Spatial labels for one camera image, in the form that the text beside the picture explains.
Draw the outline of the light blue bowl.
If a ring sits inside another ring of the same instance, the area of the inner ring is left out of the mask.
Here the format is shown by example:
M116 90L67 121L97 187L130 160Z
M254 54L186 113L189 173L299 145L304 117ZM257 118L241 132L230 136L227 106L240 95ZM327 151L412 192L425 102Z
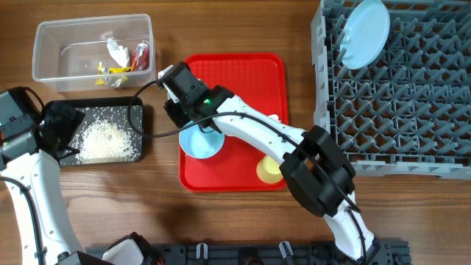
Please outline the light blue bowl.
M179 133L180 147L185 154L196 159L207 159L216 155L224 145L225 135L211 127L194 125Z

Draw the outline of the yellow candy wrapper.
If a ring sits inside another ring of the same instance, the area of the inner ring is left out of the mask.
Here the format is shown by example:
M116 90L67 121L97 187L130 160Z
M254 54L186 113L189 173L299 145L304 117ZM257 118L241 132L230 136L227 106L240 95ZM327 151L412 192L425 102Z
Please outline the yellow candy wrapper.
M98 75L103 75L103 77L98 78L95 85L120 88L128 80L126 75L128 72L131 72L130 67L106 68L102 62L99 62Z

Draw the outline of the red snack wrapper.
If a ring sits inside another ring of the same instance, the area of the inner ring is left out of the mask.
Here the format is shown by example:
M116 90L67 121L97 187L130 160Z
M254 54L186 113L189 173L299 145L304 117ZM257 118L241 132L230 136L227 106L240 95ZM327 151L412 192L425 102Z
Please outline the red snack wrapper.
M149 63L149 44L146 41L136 46L131 62L131 71L143 71Z

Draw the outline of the white tissue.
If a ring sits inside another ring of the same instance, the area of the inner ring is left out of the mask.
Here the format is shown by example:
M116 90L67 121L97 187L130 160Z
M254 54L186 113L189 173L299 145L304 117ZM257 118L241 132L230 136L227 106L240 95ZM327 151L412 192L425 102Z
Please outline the white tissue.
M114 38L107 39L107 50L119 66L122 68L130 66L130 55L127 48L119 45Z

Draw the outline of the light blue plate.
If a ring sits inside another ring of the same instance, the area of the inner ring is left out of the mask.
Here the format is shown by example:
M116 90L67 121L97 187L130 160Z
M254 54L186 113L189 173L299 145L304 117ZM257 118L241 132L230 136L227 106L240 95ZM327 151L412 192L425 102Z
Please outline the light blue plate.
M342 32L341 62L356 70L372 63L383 50L389 35L389 11L380 0L362 1L350 14Z

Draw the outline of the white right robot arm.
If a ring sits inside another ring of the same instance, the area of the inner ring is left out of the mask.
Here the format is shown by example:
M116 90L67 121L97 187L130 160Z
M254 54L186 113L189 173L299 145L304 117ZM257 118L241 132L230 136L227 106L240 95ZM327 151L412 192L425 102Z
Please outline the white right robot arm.
M256 111L239 96L206 96L187 104L168 99L164 108L179 130L196 125L238 138L268 155L293 198L331 229L337 248L349 259L368 264L376 238L355 203L355 169L330 134L319 126L309 131L290 127Z

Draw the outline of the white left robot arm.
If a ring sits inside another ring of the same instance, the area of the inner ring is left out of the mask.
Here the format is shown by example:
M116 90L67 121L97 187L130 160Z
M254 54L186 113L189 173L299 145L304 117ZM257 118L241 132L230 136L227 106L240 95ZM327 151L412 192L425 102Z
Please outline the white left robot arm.
M1 180L9 186L23 264L57 264L82 250L60 187L60 159L84 113L63 101L1 127Z

